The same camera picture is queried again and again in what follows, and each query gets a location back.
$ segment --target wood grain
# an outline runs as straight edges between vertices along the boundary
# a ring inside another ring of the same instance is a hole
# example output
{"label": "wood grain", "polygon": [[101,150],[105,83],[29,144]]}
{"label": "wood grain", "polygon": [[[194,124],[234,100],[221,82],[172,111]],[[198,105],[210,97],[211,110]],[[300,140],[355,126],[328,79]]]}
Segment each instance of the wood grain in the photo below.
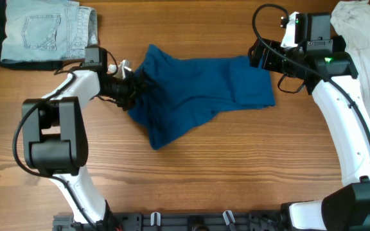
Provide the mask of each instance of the wood grain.
{"label": "wood grain", "polygon": [[[251,17],[277,1],[84,1],[99,14],[101,45],[136,68],[149,44],[177,58],[245,55],[256,37]],[[332,11],[336,1],[289,0],[292,12]],[[265,38],[281,40],[281,14],[258,19]],[[27,175],[12,158],[12,135],[26,98],[51,92],[64,76],[0,68],[0,230],[50,230],[70,213],[51,182]],[[341,187],[339,161],[324,118],[305,91],[277,106],[221,113],[167,147],[153,151],[144,128],[120,108],[93,100],[83,111],[89,171],[114,212],[207,212],[276,209],[318,200]],[[294,89],[297,81],[283,88]]]}

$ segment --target blue cloth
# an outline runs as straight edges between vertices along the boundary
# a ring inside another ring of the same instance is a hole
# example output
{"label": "blue cloth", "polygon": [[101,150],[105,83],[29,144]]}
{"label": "blue cloth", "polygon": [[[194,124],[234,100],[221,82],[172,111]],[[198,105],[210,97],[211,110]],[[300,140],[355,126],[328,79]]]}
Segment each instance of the blue cloth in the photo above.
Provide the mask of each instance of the blue cloth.
{"label": "blue cloth", "polygon": [[269,72],[249,65],[247,56],[178,60],[150,45],[144,70],[161,88],[143,94],[128,113],[148,129],[158,150],[219,112],[275,105]]}

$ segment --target jeans back pocket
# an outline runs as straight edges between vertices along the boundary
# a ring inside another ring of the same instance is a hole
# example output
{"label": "jeans back pocket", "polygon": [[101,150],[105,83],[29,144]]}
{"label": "jeans back pocket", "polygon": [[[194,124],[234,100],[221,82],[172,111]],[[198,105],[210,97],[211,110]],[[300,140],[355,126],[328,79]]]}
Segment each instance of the jeans back pocket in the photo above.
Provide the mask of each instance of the jeans back pocket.
{"label": "jeans back pocket", "polygon": [[60,23],[60,15],[28,16],[22,30],[24,47],[30,49],[57,49],[55,36]]}

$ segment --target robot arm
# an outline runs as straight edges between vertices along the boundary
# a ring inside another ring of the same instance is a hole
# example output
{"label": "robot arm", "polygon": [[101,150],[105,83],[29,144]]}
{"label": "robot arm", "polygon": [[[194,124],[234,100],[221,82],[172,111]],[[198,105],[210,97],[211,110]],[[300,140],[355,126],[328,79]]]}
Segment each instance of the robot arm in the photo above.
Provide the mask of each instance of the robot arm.
{"label": "robot arm", "polygon": [[[62,182],[51,179],[73,210],[74,226],[83,229],[85,225],[88,230],[88,223],[91,222],[105,230],[115,230],[118,223],[95,188],[85,165],[88,143],[81,110],[95,96],[115,99],[115,104],[127,110],[135,105],[140,88],[128,61],[122,61],[115,74],[108,74],[106,50],[88,47],[86,53],[80,67],[72,68],[67,79],[52,93],[42,99],[27,99],[23,103],[22,113],[25,114],[36,103],[61,90],[60,94],[32,112],[24,123],[24,157],[28,167],[67,182],[66,188]],[[52,126],[60,126],[60,133],[44,134],[44,129]]]}
{"label": "robot arm", "polygon": [[[276,5],[271,7],[283,9]],[[253,26],[258,10],[252,20]],[[259,66],[262,58],[262,68],[284,74],[279,84],[285,77],[304,80],[303,85],[318,104],[330,129],[344,185],[343,189],[322,201],[282,204],[281,213],[287,218],[285,228],[370,230],[370,143],[367,138],[370,119],[362,101],[357,70],[344,47],[338,49],[335,46],[334,50],[335,39],[330,38],[329,30],[330,14],[294,13],[289,20],[282,18],[281,27],[287,28],[284,41],[295,41],[294,46],[286,47],[286,43],[281,45],[272,40],[264,40],[266,44],[263,44],[257,40],[249,50],[251,66]],[[306,68],[298,68],[299,65],[293,65],[292,60]],[[354,102],[333,84],[343,89]],[[362,120],[366,122],[368,131],[362,126]]]}

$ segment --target light blue jeans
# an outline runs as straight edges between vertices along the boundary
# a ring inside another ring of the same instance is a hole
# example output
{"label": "light blue jeans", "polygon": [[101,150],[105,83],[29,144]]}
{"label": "light blue jeans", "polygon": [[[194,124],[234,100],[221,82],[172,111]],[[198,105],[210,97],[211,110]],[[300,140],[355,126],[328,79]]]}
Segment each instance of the light blue jeans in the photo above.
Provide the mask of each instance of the light blue jeans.
{"label": "light blue jeans", "polygon": [[98,44],[96,11],[68,0],[7,0],[4,63],[72,60]]}

